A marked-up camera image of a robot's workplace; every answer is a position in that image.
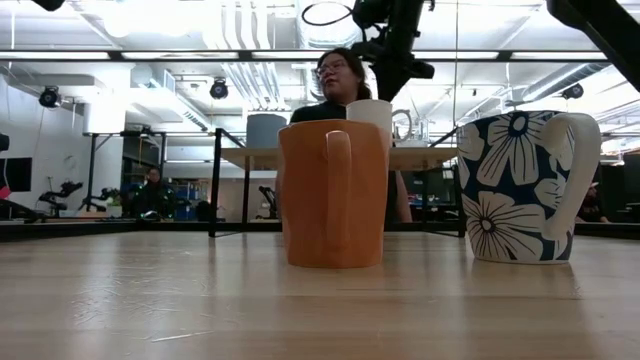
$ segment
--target table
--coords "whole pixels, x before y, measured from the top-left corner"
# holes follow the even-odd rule
[[[278,234],[133,232],[0,244],[3,359],[637,359],[640,248],[474,261],[387,234],[380,266],[289,266]]]
[[[389,152],[390,170],[420,171],[442,166],[456,156],[457,148],[399,147]],[[276,170],[278,149],[225,148],[222,158],[246,169],[249,158],[250,170]]]

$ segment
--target blue and white floral mug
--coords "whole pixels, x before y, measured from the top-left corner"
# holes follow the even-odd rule
[[[458,130],[467,237],[481,260],[569,260],[576,214],[600,157],[589,115],[516,111]]]

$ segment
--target glasses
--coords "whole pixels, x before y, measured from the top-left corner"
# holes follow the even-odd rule
[[[342,60],[334,61],[330,64],[324,64],[319,68],[317,68],[316,75],[318,75],[318,77],[322,77],[322,75],[326,74],[326,72],[329,70],[331,70],[332,73],[339,72],[340,70],[344,69],[346,66],[347,64]]]

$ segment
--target white cup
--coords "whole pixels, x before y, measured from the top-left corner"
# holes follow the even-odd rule
[[[393,134],[393,106],[384,100],[358,100],[347,105],[347,120],[366,122]]]

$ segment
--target dark hair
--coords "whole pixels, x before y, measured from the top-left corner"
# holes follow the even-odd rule
[[[322,66],[322,62],[324,62],[324,59],[326,59],[327,56],[331,54],[338,54],[342,56],[344,60],[347,62],[349,69],[351,69],[351,71],[353,71],[353,73],[356,74],[356,76],[361,79],[360,83],[358,84],[357,99],[358,100],[371,99],[371,90],[369,89],[369,86],[367,86],[367,83],[365,82],[367,74],[364,72],[364,66],[362,65],[362,61],[360,61],[360,59],[358,59],[358,57],[353,52],[351,52],[351,50],[340,47],[340,48],[335,48],[333,50],[329,50],[324,54],[322,54],[322,56],[320,56],[320,59],[318,59],[318,67]]]

